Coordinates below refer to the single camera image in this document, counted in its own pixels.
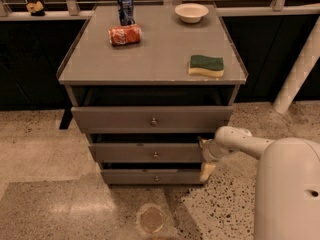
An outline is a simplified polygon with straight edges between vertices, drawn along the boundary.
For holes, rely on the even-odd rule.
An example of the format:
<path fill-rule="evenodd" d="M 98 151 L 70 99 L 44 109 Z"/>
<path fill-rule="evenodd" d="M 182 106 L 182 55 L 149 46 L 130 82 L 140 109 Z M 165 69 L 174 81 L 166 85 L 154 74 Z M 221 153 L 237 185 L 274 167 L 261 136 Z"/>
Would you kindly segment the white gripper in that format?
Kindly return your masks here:
<path fill-rule="evenodd" d="M 235 150 L 219 146 L 214 139 L 204 139 L 197 137 L 199 147 L 202 149 L 202 156 L 206 162 L 201 165 L 200 181 L 206 182 L 213 171 L 216 169 L 214 162 L 219 161 L 225 156 L 235 153 Z"/>

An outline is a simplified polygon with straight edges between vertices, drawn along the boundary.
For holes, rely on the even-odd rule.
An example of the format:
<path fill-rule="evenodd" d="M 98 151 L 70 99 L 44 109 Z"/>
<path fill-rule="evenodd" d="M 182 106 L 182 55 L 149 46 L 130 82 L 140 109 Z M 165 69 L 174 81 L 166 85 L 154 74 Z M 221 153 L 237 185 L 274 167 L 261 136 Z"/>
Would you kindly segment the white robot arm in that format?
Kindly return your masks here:
<path fill-rule="evenodd" d="M 254 137 L 223 126 L 199 138 L 200 179 L 223 157 L 241 151 L 259 161 L 255 185 L 254 240 L 320 240 L 320 144 L 301 138 Z"/>

